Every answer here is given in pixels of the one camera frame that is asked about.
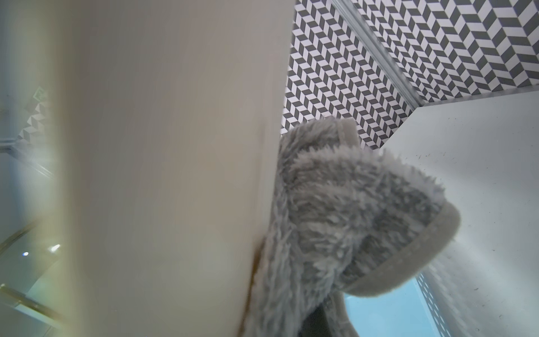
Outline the grey microfibre cloth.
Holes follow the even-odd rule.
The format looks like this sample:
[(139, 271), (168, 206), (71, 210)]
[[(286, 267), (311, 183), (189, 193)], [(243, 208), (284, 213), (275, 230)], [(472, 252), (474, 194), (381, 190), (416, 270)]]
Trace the grey microfibre cloth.
[(279, 143), (271, 222), (243, 336), (298, 336), (323, 306), (331, 336), (356, 336), (346, 295), (415, 277), (454, 238), (460, 214), (434, 178), (360, 145), (352, 119), (298, 125)]

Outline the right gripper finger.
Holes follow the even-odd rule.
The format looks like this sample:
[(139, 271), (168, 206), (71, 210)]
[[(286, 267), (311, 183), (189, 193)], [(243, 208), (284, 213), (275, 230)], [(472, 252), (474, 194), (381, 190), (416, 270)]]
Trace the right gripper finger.
[(298, 337), (331, 337), (323, 306), (317, 307), (303, 322)]

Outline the yellow striped plate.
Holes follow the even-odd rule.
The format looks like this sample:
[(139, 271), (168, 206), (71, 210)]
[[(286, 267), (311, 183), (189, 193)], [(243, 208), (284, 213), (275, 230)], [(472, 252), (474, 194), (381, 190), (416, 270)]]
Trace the yellow striped plate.
[(69, 336), (238, 336), (292, 1), (53, 1)]

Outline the light blue plastic basket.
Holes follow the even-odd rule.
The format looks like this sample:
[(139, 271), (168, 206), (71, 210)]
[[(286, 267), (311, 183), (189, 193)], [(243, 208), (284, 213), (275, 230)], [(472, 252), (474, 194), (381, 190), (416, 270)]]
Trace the light blue plastic basket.
[(346, 295), (345, 307), (361, 337), (452, 336), (422, 274), (380, 296)]

